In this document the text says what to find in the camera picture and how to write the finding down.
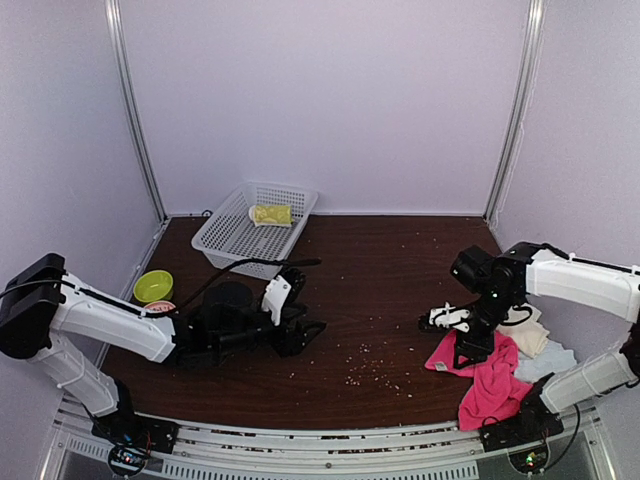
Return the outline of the pink towel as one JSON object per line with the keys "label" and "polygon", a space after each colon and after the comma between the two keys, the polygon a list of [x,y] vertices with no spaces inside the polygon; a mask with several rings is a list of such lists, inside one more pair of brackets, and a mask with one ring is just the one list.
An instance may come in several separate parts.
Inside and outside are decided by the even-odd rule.
{"label": "pink towel", "polygon": [[455,333],[448,333],[424,367],[472,379],[472,385],[458,407],[459,429],[477,430],[516,415],[533,387],[514,375],[519,366],[516,343],[510,337],[496,333],[495,350],[484,363],[456,369],[453,366],[455,340]]}

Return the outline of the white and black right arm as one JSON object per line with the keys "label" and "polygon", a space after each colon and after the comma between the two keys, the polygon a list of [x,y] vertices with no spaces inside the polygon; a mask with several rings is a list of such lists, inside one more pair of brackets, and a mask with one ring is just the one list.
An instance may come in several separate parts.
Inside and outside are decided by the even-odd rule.
{"label": "white and black right arm", "polygon": [[453,364],[467,369],[487,363],[501,326],[521,325],[511,313],[548,308],[545,323],[557,340],[593,337],[606,320],[616,322],[608,344],[562,373],[539,380],[522,402],[512,430],[535,440],[558,414],[584,400],[639,384],[639,269],[580,258],[554,246],[520,242],[492,255],[473,245],[454,260],[452,276],[475,294],[471,303],[447,309],[453,331]]}

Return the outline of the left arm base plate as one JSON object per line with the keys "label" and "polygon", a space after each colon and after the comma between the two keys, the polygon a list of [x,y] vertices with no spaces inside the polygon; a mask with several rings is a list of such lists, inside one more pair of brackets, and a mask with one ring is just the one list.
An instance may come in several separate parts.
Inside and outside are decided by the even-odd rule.
{"label": "left arm base plate", "polygon": [[94,436],[144,453],[172,453],[179,432],[179,425],[175,422],[140,415],[135,415],[132,421],[111,415],[92,417],[91,420]]}

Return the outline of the green and white patterned towel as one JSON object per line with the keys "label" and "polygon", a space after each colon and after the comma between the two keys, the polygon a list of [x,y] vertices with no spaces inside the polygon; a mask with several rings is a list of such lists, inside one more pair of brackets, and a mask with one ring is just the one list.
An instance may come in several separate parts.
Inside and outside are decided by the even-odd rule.
{"label": "green and white patterned towel", "polygon": [[293,224],[292,207],[290,205],[256,204],[249,208],[248,215],[256,227],[291,227]]}

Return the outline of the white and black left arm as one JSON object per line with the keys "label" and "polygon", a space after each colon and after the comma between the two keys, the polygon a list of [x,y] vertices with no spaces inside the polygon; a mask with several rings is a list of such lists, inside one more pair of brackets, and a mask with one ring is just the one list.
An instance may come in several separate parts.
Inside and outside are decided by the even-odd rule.
{"label": "white and black left arm", "polygon": [[1,351],[38,365],[73,395],[95,425],[123,444],[144,433],[128,388],[86,359],[70,334],[93,338],[147,360],[183,368],[218,366],[232,354],[262,344],[281,357],[300,354],[326,327],[306,319],[297,297],[304,268],[316,259],[275,260],[278,274],[261,297],[240,282],[210,277],[192,295],[201,305],[154,312],[94,289],[44,255],[10,280],[1,293]]}

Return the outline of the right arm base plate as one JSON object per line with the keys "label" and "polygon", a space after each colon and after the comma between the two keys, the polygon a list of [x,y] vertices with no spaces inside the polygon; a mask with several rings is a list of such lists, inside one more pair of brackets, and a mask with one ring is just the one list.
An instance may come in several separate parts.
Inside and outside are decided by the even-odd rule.
{"label": "right arm base plate", "polygon": [[563,423],[557,415],[525,412],[481,427],[479,436],[484,451],[491,452],[544,441],[563,431]]}

